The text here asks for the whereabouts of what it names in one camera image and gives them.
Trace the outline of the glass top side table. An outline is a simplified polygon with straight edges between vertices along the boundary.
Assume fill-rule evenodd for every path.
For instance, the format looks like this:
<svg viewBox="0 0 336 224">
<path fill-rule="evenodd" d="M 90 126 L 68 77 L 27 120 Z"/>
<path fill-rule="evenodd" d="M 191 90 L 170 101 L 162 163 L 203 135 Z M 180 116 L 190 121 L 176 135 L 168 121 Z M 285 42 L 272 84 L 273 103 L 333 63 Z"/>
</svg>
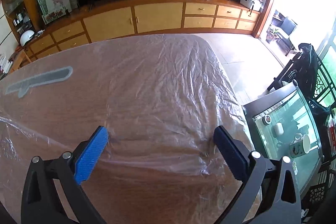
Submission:
<svg viewBox="0 0 336 224">
<path fill-rule="evenodd" d="M 313 114 L 296 81 L 243 106 L 255 150 L 264 157 L 293 162 L 300 196 L 305 196 L 324 156 Z M 309 151 L 299 157 L 290 152 L 300 136 L 308 136 Z"/>
</svg>

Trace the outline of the white green mug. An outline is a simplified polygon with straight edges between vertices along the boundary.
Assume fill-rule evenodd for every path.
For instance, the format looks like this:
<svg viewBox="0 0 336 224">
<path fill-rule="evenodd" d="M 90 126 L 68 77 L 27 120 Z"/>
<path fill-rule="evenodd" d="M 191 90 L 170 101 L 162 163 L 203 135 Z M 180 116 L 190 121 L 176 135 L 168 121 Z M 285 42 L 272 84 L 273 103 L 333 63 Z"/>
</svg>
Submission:
<svg viewBox="0 0 336 224">
<path fill-rule="evenodd" d="M 296 133 L 294 140 L 289 145 L 289 153 L 292 158 L 307 155 L 310 151 L 310 138 L 307 134 Z"/>
</svg>

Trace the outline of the black bag on chair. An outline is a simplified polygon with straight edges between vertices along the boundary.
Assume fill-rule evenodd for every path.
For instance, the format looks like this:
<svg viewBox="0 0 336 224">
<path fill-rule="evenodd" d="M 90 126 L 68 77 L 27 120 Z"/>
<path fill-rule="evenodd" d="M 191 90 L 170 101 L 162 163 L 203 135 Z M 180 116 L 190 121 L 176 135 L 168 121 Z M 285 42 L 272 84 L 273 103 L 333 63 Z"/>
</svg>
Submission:
<svg viewBox="0 0 336 224">
<path fill-rule="evenodd" d="M 304 97 L 312 99 L 317 83 L 318 55 L 311 44 L 301 43 L 298 48 L 301 55 L 282 80 L 288 83 L 296 80 Z"/>
</svg>

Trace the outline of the stack of books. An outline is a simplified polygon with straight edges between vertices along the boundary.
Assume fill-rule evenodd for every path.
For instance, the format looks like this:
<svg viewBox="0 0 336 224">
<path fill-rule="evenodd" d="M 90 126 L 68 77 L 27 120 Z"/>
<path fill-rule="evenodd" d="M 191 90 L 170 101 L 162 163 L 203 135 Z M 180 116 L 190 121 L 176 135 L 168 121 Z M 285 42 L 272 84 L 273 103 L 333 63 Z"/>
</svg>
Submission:
<svg viewBox="0 0 336 224">
<path fill-rule="evenodd" d="M 9 73 L 12 64 L 13 62 L 9 61 L 3 53 L 0 54 L 0 75 L 1 77 Z"/>
</svg>

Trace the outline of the small wooden side table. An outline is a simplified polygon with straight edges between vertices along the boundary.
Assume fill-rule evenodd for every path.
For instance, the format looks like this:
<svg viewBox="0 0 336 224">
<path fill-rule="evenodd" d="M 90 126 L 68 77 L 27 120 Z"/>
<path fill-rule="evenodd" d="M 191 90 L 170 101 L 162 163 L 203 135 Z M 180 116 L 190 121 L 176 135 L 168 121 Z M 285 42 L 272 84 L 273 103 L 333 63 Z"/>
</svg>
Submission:
<svg viewBox="0 0 336 224">
<path fill-rule="evenodd" d="M 29 64 L 32 63 L 31 59 L 28 57 L 25 50 L 21 50 L 16 55 L 8 74 L 11 74 L 11 73 L 17 71 L 20 68 L 21 63 L 24 62 L 24 61 L 27 61 Z"/>
</svg>

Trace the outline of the white helmet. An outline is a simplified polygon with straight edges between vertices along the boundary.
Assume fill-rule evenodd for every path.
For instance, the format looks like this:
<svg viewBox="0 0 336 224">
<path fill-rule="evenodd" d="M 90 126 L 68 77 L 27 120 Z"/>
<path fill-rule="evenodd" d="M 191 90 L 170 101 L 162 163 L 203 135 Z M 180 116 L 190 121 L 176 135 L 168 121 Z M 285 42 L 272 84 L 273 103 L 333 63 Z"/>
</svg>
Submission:
<svg viewBox="0 0 336 224">
<path fill-rule="evenodd" d="M 35 36 L 35 32 L 33 30 L 25 31 L 20 37 L 20 44 L 22 47 L 25 46 L 33 37 Z"/>
</svg>

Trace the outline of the white printer device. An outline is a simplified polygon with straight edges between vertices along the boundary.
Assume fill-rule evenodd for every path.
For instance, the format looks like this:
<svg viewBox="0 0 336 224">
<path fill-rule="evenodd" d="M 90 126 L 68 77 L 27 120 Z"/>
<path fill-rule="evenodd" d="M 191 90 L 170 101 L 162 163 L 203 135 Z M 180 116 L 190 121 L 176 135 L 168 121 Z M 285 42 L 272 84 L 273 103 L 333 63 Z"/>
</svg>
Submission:
<svg viewBox="0 0 336 224">
<path fill-rule="evenodd" d="M 240 4 L 253 11 L 260 11 L 262 3 L 262 0 L 240 0 Z"/>
</svg>

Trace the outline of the horse picture frame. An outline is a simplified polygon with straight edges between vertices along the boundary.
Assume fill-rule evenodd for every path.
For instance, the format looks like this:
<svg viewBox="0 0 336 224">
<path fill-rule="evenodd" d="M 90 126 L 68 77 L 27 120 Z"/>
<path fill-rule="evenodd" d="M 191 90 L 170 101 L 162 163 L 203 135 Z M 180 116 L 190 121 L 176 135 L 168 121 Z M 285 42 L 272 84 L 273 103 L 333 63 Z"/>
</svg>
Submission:
<svg viewBox="0 0 336 224">
<path fill-rule="evenodd" d="M 45 24 L 70 13 L 72 11 L 70 0 L 46 0 L 47 12 L 43 15 Z"/>
</svg>

